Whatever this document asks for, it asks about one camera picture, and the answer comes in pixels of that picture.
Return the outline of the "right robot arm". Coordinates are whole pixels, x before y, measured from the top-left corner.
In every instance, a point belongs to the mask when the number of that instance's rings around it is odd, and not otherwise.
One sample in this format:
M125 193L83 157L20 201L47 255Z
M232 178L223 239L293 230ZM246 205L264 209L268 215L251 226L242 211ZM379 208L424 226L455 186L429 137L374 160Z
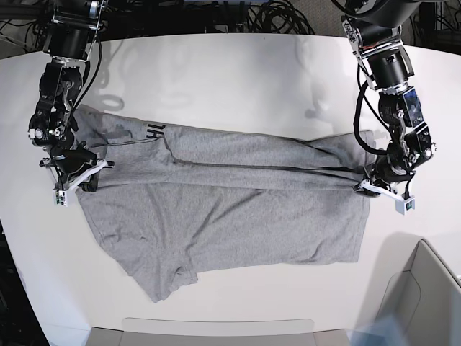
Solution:
M81 188L95 192L98 173L113 164L91 152L75 134L79 127L74 113L94 83L89 55L93 44L100 44L102 14L106 1L84 1L78 6L54 6L44 53L51 58L40 78L40 97L28 126L32 144L48 157L40 166L55 178L59 200L66 192Z

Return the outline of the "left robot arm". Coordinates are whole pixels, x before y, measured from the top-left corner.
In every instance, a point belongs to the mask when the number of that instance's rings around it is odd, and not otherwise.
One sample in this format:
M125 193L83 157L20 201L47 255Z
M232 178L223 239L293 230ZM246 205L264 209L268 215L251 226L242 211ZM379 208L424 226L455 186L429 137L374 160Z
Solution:
M410 190L397 192L400 183L409 185L416 168L429 161L436 150L421 102L409 79L414 69L403 46L403 23L419 7L420 1L333 2L342 12L341 24L357 60L357 70L365 77L359 85L354 114L354 136L358 144L376 157L364 170L364 179L354 189L361 195L387 195L413 205ZM367 144L361 137L359 121L366 91L378 92L374 112L390 135L385 149Z

